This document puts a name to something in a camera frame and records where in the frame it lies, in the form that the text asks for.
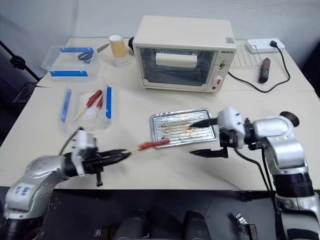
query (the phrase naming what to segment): black cable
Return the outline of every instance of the black cable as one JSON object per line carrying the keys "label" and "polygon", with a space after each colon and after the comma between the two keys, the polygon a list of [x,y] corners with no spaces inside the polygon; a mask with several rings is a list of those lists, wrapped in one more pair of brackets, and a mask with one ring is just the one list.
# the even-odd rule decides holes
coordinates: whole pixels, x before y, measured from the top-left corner
{"label": "black cable", "polygon": [[74,133],[72,133],[72,135],[68,138],[68,140],[64,143],[63,147],[61,148],[59,155],[61,155],[64,152],[66,146],[68,145],[70,140],[77,134],[78,130],[83,130],[83,128],[79,127],[77,130],[74,131]]}
{"label": "black cable", "polygon": [[271,180],[270,180],[269,171],[268,171],[268,167],[267,167],[267,161],[266,161],[266,158],[265,158],[265,150],[263,148],[261,149],[261,154],[262,154],[262,162],[263,162],[264,171],[265,171],[266,178],[268,179],[268,183],[269,183],[269,186],[270,186],[270,198],[271,198],[271,201],[272,201],[274,212],[276,213],[277,212],[277,208],[276,208],[276,200],[275,200],[274,188],[272,187],[272,183],[271,183]]}
{"label": "black cable", "polygon": [[277,83],[276,85],[274,85],[274,86],[273,86],[272,88],[270,88],[269,90],[261,90],[261,89],[259,89],[258,87],[256,87],[255,85],[253,85],[252,83],[250,83],[250,82],[248,82],[248,81],[245,81],[245,80],[242,80],[242,79],[234,76],[234,75],[233,75],[231,72],[229,72],[229,71],[228,71],[228,74],[229,74],[231,77],[233,77],[235,80],[238,80],[239,82],[242,82],[242,83],[244,83],[244,84],[247,84],[247,85],[249,85],[250,87],[252,87],[252,88],[254,88],[255,90],[257,90],[258,92],[264,93],[264,94],[269,93],[269,92],[270,92],[271,90],[273,90],[276,86],[279,86],[280,84],[284,84],[284,83],[288,82],[288,81],[290,80],[290,77],[291,77],[291,76],[290,76],[290,73],[289,73],[289,71],[288,71],[288,69],[287,69],[287,66],[286,66],[286,63],[285,63],[285,59],[284,59],[284,55],[282,54],[281,50],[279,49],[279,47],[278,47],[277,45],[275,45],[275,46],[273,46],[273,47],[276,48],[276,49],[278,49],[279,53],[281,54],[281,58],[282,58],[282,62],[283,62],[284,69],[285,69],[285,71],[286,71],[286,74],[288,74],[288,79],[287,79],[287,80]]}
{"label": "black cable", "polygon": [[236,154],[238,154],[238,155],[239,155],[241,158],[243,158],[244,160],[247,160],[248,162],[253,163],[253,164],[255,164],[255,165],[258,166],[259,171],[260,171],[260,173],[261,173],[261,177],[262,177],[263,182],[264,182],[264,185],[265,185],[268,193],[271,194],[271,193],[270,193],[270,189],[269,189],[268,184],[267,184],[267,181],[266,181],[266,177],[265,177],[265,175],[264,175],[264,172],[262,171],[262,168],[261,168],[260,163],[257,162],[256,160],[253,160],[253,159],[245,156],[245,155],[242,155],[242,153],[240,153],[236,148],[234,148],[234,151],[235,151]]}
{"label": "black cable", "polygon": [[25,69],[37,82],[39,82],[39,81],[41,80],[27,65],[24,65],[24,69]]}

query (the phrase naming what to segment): white power plug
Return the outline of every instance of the white power plug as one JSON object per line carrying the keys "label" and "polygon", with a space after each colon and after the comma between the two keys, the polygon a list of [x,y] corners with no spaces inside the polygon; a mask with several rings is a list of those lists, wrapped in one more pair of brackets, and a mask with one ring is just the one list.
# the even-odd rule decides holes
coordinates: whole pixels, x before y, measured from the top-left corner
{"label": "white power plug", "polygon": [[265,54],[265,53],[278,53],[279,51],[270,46],[270,42],[275,41],[281,52],[286,46],[277,38],[265,38],[265,39],[248,39],[245,43],[246,49],[252,54]]}

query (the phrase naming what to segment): clear plastic box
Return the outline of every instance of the clear plastic box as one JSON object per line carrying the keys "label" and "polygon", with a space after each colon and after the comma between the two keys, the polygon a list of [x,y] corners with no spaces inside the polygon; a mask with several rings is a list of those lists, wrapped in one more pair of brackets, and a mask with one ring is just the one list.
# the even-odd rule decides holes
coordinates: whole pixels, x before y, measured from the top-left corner
{"label": "clear plastic box", "polygon": [[[65,89],[59,122],[65,132],[70,134],[78,127],[86,131],[106,129],[111,124],[111,111],[107,114],[107,104],[111,105],[108,98],[108,85],[99,80],[88,83],[68,83]],[[91,107],[87,108],[75,121],[74,118],[85,107],[89,98],[98,90],[102,90],[102,107],[97,112],[99,96]]]}
{"label": "clear plastic box", "polygon": [[56,81],[92,81],[99,72],[95,46],[52,46],[41,67]]}

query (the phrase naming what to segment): blue label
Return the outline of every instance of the blue label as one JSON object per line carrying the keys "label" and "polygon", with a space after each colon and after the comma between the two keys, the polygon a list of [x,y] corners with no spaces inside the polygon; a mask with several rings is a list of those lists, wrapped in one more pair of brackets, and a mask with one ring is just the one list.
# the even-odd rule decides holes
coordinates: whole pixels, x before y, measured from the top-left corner
{"label": "blue label", "polygon": [[68,107],[69,107],[69,103],[70,103],[70,98],[71,98],[71,89],[69,88],[66,91],[65,94],[65,98],[64,98],[64,103],[63,103],[63,108],[61,111],[61,115],[60,115],[60,121],[64,124],[66,123],[66,119],[67,119],[67,114],[68,114]]}
{"label": "blue label", "polygon": [[88,77],[86,71],[50,71],[51,77]]}
{"label": "blue label", "polygon": [[92,47],[62,47],[60,48],[62,53],[93,53],[95,50]]}
{"label": "blue label", "polygon": [[22,190],[21,195],[22,195],[22,196],[27,195],[27,193],[28,193],[29,189],[30,189],[30,188],[29,188],[29,187],[27,187],[27,186],[26,186],[26,187],[24,187],[24,188],[23,188],[23,190]]}
{"label": "blue label", "polygon": [[17,186],[16,189],[15,189],[15,193],[19,193],[20,192],[20,189],[21,189],[21,186]]}
{"label": "blue label", "polygon": [[111,119],[111,100],[112,100],[112,94],[111,94],[111,87],[108,86],[106,88],[106,111],[105,111],[105,116],[108,119]]}

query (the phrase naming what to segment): black floor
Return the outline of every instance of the black floor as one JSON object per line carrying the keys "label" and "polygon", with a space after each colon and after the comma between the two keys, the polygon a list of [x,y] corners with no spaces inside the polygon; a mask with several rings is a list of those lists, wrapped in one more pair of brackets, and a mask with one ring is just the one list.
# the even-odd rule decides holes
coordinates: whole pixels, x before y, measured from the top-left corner
{"label": "black floor", "polygon": [[[0,187],[4,200],[8,188]],[[94,229],[120,223],[145,209],[152,215],[152,237],[179,240],[185,212],[204,215],[213,240],[248,240],[234,215],[256,224],[259,240],[275,239],[274,212],[269,199],[242,202],[239,192],[190,190],[55,191],[44,223],[48,240],[93,240]]]}

